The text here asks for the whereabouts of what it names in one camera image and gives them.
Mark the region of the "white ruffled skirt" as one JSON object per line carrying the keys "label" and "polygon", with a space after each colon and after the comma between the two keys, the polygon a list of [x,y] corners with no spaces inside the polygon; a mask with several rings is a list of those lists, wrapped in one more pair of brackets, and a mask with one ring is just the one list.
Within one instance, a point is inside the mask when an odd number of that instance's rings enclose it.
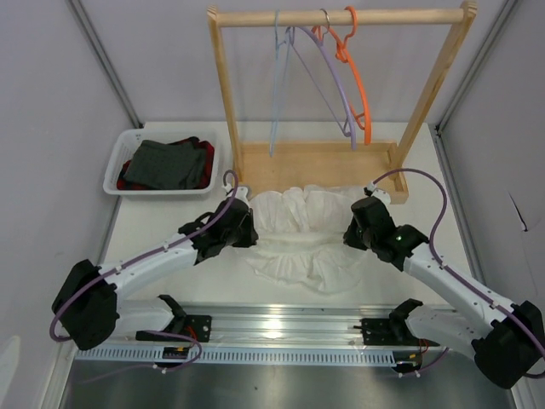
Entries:
{"label": "white ruffled skirt", "polygon": [[251,201],[256,245],[238,250],[255,274],[282,286],[303,286],[324,295],[359,284],[367,253],[344,244],[359,186],[307,185],[267,191]]}

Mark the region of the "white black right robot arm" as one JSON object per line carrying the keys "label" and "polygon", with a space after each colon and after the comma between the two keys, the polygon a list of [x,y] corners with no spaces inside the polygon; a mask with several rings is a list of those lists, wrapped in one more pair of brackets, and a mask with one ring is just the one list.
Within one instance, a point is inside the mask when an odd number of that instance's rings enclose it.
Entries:
{"label": "white black right robot arm", "polygon": [[353,218],[344,243],[372,251],[381,262],[419,280],[438,293],[457,316],[441,314],[407,300],[392,311],[390,337],[397,343],[422,338],[473,360],[481,373],[502,389],[511,389],[544,356],[544,324],[539,308],[517,304],[477,280],[452,273],[433,254],[430,239],[411,225],[398,226],[376,197],[351,206]]}

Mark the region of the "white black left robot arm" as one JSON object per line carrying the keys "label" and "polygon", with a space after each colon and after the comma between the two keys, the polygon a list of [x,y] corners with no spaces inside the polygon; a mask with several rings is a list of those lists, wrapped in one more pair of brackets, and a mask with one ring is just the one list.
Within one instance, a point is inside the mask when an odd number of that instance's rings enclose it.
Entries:
{"label": "white black left robot arm", "polygon": [[219,256],[227,247],[257,243],[253,210],[245,199],[223,200],[215,212],[180,227],[162,244],[128,261],[94,265],[85,259],[72,267],[53,301],[49,335],[93,349],[112,336],[133,334],[139,341],[174,341],[189,333],[190,320],[169,295],[135,301],[145,286]]}

